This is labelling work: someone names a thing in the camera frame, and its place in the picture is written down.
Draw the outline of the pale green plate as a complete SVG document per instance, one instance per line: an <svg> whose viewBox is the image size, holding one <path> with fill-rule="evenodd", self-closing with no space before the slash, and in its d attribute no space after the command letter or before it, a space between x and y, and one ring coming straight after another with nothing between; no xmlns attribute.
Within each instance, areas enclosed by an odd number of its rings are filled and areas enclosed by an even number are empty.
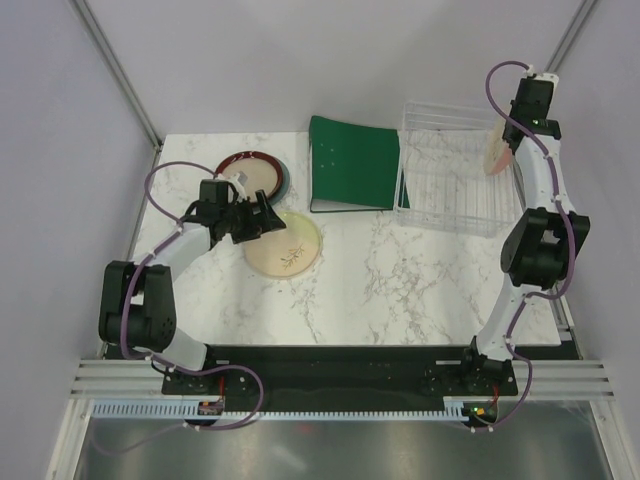
<svg viewBox="0 0 640 480"><path fill-rule="evenodd" d="M290 279L311 269L319 259L323 240L318 226L306 215L280 211L283 230L269 232L244 244L248 265L272 279Z"/></svg>

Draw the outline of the dark rimmed beige plate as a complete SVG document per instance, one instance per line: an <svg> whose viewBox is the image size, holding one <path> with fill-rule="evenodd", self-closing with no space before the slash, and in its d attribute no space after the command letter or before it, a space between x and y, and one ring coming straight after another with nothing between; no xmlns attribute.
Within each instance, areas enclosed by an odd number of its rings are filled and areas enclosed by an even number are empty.
<svg viewBox="0 0 640 480"><path fill-rule="evenodd" d="M231 179L236 174L248 199L257 202L256 192L262 190L267 199L276 195L284 183L284 171L280 161L261 151L241 151L224 159L215 169L217 175Z"/></svg>

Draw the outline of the pink and cream plate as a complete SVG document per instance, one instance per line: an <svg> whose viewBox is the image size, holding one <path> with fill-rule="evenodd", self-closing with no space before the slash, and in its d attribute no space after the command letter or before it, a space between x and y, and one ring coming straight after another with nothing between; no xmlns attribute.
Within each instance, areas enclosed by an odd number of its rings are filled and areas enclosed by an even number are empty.
<svg viewBox="0 0 640 480"><path fill-rule="evenodd" d="M505 115L498 114L486 143L483 170L487 176L495 176L510 166L513 154L503 139L508 122Z"/></svg>

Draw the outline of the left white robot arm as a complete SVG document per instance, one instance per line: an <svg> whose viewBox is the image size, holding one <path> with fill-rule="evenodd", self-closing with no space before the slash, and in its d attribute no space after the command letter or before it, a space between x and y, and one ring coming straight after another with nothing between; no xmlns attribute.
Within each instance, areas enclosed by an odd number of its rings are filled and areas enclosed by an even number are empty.
<svg viewBox="0 0 640 480"><path fill-rule="evenodd" d="M238 183L203 180L199 198L158 245L134 261L112 261L104 271L98 332L127 360L150 359L185 372L185 382L208 393L219 369L206 360L207 345L177 325L173 284L226 236L241 244L286 228L264 191L252 203Z"/></svg>

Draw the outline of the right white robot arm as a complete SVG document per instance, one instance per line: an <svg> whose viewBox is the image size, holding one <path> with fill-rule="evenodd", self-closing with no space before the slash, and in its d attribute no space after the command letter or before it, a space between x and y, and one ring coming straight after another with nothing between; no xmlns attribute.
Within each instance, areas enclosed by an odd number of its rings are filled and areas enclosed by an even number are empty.
<svg viewBox="0 0 640 480"><path fill-rule="evenodd" d="M522 78L502 134L520 169L524 197L523 214L500 259L507 311L513 315L504 338L509 355L514 354L514 334L526 304L566 293L591 226L589 217L577 214L569 199L559 161L559 123L547 117L558 81L552 73Z"/></svg>

